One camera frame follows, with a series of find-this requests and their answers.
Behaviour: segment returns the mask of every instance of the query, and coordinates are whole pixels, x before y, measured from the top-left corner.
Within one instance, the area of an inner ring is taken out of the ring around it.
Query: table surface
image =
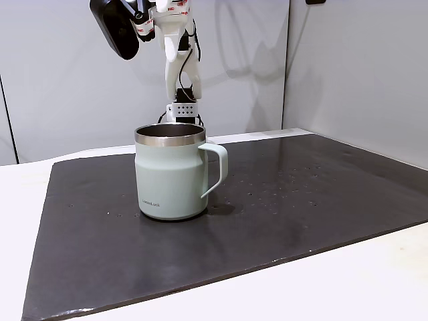
[[[311,133],[288,129],[210,140],[227,144],[303,134]],[[52,165],[134,151],[133,146],[101,148],[0,167],[2,320],[20,320],[22,315]],[[426,320],[427,299],[428,224],[423,224],[79,320]]]

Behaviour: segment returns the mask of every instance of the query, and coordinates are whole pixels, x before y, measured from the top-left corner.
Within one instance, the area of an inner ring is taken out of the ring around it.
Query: mug
[[[226,148],[206,143],[205,128],[163,123],[135,130],[138,204],[155,219],[178,220],[200,214],[208,194],[227,177]],[[220,179],[208,188],[207,150],[219,155]]]

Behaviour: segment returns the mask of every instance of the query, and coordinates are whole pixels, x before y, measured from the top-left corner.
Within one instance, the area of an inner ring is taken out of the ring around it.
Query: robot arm
[[[197,99],[202,96],[196,56],[196,25],[191,12],[191,0],[90,0],[90,9],[110,47],[123,59],[132,59],[143,42],[155,37],[163,38],[167,66],[165,81],[168,98],[169,122],[192,122],[199,118]],[[192,82],[183,87],[181,74],[185,72]]]

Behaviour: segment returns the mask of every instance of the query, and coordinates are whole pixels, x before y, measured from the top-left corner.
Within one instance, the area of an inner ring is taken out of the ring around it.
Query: black mat
[[[55,164],[23,320],[109,310],[428,220],[427,171],[316,135],[225,147],[229,178],[180,223],[140,214],[134,155]]]

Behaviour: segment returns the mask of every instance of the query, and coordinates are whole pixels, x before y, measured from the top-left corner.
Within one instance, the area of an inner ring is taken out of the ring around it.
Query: black cable
[[[164,113],[162,114],[162,116],[161,116],[161,117],[159,117],[158,124],[160,124],[160,123],[162,122],[162,118],[163,118],[163,116],[165,116],[166,114],[167,114],[167,112],[164,112]]]
[[[16,149],[15,137],[13,136],[12,123],[11,123],[11,118],[9,116],[9,110],[7,109],[6,96],[5,96],[5,91],[3,89],[3,82],[1,81],[1,75],[0,75],[0,89],[1,89],[1,92],[3,93],[3,101],[5,102],[6,117],[7,117],[7,122],[9,123],[9,130],[11,132],[12,145],[13,145],[13,151],[15,152],[16,163],[19,164],[18,150]]]
[[[193,48],[190,50],[190,52],[189,52],[189,54],[188,54],[188,56],[187,56],[187,58],[186,58],[185,62],[184,62],[184,63],[183,63],[183,65],[181,66],[181,70],[180,70],[180,74],[179,74],[179,81],[180,81],[181,89],[183,89],[183,92],[184,92],[184,94],[186,95],[186,97],[187,97],[190,101],[192,101],[192,102],[196,102],[196,99],[192,99],[192,98],[190,98],[190,97],[187,95],[187,93],[186,93],[186,91],[185,91],[185,88],[184,88],[184,86],[183,86],[183,83],[181,82],[181,74],[183,73],[183,69],[185,69],[185,66],[186,66],[187,62],[189,61],[189,58],[190,58],[190,56],[192,55],[192,53],[193,53]]]
[[[199,45],[198,34],[196,32],[196,23],[193,20],[193,34],[189,34],[189,37],[195,37],[196,46],[198,47],[198,61],[201,61],[201,46]]]
[[[203,121],[202,121],[202,118],[201,118],[201,115],[200,114],[198,114],[198,119],[199,119],[199,126],[203,126],[203,127],[205,127],[205,125],[203,124]]]

